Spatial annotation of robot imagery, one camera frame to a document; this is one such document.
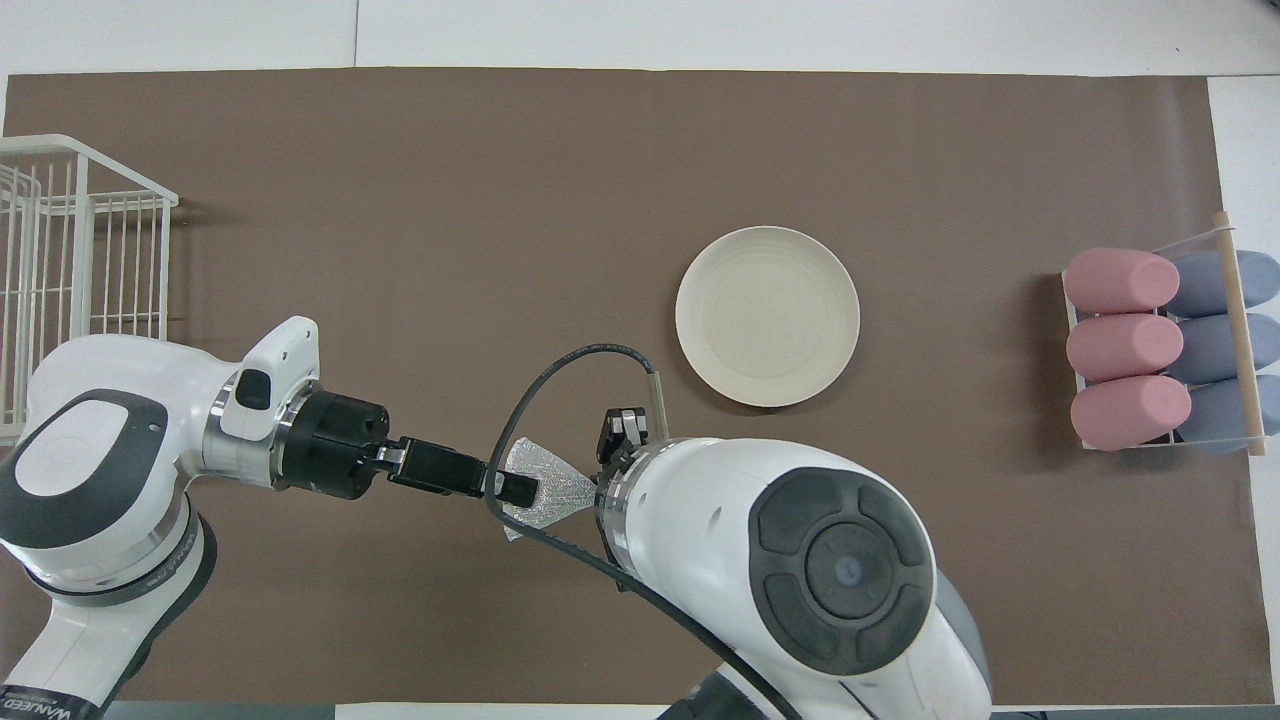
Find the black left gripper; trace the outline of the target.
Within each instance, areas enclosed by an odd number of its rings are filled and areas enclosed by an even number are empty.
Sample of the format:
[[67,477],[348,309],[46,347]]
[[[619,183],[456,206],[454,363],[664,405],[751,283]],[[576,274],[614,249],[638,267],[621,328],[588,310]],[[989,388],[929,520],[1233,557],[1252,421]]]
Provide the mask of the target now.
[[[284,487],[337,498],[362,497],[378,471],[389,482],[434,495],[485,495],[484,461],[428,441],[387,439],[387,409],[325,389],[306,397],[288,424],[279,460]],[[531,507],[538,478],[498,471],[489,489],[499,503]]]

